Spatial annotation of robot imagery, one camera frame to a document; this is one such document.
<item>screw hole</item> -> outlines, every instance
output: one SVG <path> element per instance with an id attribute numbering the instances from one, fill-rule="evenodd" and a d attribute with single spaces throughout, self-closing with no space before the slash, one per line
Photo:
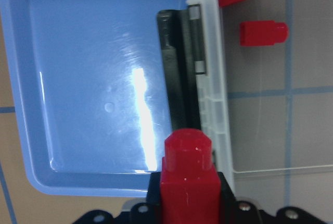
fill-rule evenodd
<path id="1" fill-rule="evenodd" d="M 105 220 L 105 217 L 104 217 L 104 215 L 96 215 L 95 217 L 94 217 L 94 223 L 100 223 L 100 222 L 102 222 L 102 221 L 104 221 Z"/>
<path id="2" fill-rule="evenodd" d="M 137 210 L 139 211 L 139 213 L 145 213 L 148 211 L 148 207 L 146 205 L 142 205 Z"/>
<path id="3" fill-rule="evenodd" d="M 246 202 L 239 203 L 238 207 L 242 211 L 249 211 L 251 209 L 251 206 Z"/>
<path id="4" fill-rule="evenodd" d="M 292 220 L 298 219 L 298 214 L 294 210 L 288 209 L 285 212 L 285 214 L 289 219 L 292 219 Z"/>

